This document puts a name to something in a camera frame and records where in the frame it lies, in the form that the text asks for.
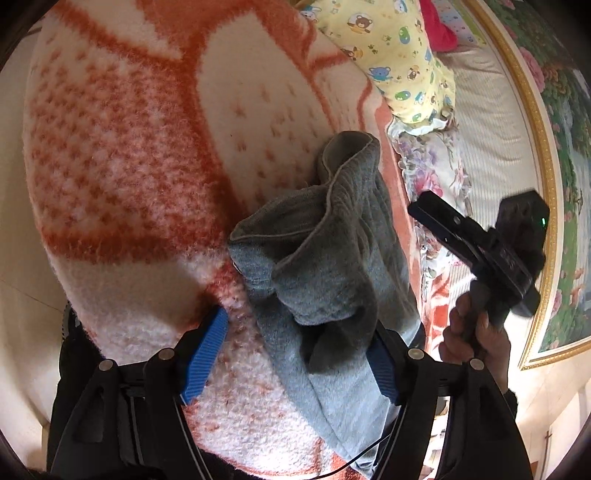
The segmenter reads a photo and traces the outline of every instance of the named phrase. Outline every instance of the yellow pillow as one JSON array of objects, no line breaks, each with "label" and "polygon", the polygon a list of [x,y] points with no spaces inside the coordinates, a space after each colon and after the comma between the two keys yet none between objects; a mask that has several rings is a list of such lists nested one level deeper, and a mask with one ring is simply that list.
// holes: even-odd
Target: yellow pillow
[{"label": "yellow pillow", "polygon": [[316,0],[301,14],[369,75],[404,123],[453,109],[453,72],[431,52],[418,0]]}]

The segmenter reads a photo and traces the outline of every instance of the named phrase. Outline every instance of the finger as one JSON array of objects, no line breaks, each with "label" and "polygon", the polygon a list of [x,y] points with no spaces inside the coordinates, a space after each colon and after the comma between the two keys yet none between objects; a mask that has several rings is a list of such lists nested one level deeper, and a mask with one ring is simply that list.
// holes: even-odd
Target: finger
[{"label": "finger", "polygon": [[511,342],[504,328],[495,329],[488,321],[488,314],[481,313],[476,324],[476,339],[489,354],[504,355],[511,350]]},{"label": "finger", "polygon": [[460,316],[457,308],[453,308],[449,313],[449,328],[455,335],[461,335],[464,331],[464,319]]},{"label": "finger", "polygon": [[449,348],[447,348],[447,345],[445,343],[439,344],[439,357],[441,358],[442,362],[445,362],[447,364],[460,365],[462,363],[462,361],[458,357],[456,357],[449,351]]},{"label": "finger", "polygon": [[472,308],[472,301],[470,299],[470,292],[463,293],[460,295],[456,300],[456,308],[457,312],[460,314],[460,317],[465,317],[470,312]]},{"label": "finger", "polygon": [[459,358],[462,362],[467,362],[469,359],[474,358],[472,347],[459,336],[455,335],[449,327],[443,331],[443,342],[445,342],[452,355]]}]

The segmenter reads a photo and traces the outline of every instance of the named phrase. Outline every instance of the screw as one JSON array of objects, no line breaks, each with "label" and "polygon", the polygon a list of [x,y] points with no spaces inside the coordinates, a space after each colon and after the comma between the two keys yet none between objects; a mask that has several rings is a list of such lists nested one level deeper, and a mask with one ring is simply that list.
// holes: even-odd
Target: screw
[{"label": "screw", "polygon": [[411,348],[408,351],[408,356],[410,358],[412,358],[413,360],[422,360],[423,357],[425,356],[425,352],[423,352],[421,349],[418,349],[418,348]]},{"label": "screw", "polygon": [[106,372],[108,370],[111,370],[112,367],[113,367],[113,360],[103,360],[101,363],[99,363],[99,370],[101,372]]},{"label": "screw", "polygon": [[161,360],[170,360],[174,357],[174,350],[171,348],[163,348],[158,352],[158,358]]},{"label": "screw", "polygon": [[474,370],[484,370],[484,363],[479,358],[473,358],[470,360],[470,366]]}]

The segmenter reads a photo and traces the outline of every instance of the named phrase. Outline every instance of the blue plastic piece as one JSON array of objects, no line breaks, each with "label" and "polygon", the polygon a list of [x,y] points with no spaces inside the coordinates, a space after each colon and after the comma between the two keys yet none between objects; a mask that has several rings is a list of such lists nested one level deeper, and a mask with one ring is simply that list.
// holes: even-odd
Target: blue plastic piece
[{"label": "blue plastic piece", "polygon": [[377,335],[374,335],[366,356],[380,393],[396,404],[398,390],[394,382],[394,363],[390,358],[386,346]]},{"label": "blue plastic piece", "polygon": [[228,332],[228,314],[219,307],[216,316],[209,324],[207,332],[187,366],[187,378],[180,397],[185,405],[189,405],[203,392],[205,382],[212,370],[213,363],[222,347]]}]

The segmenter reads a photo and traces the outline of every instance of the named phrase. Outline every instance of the fuzzy blanket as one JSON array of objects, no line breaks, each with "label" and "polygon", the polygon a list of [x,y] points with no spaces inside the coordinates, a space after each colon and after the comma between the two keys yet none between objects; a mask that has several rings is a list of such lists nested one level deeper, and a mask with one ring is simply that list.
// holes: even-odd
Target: fuzzy blanket
[{"label": "fuzzy blanket", "polygon": [[56,275],[120,364],[173,346],[212,304],[224,306],[228,337],[185,415],[197,445],[256,476],[309,478],[343,461],[272,371],[228,235],[310,184],[336,132],[368,131],[381,140],[418,292],[391,119],[363,72],[283,0],[61,0],[44,20],[23,135]]}]

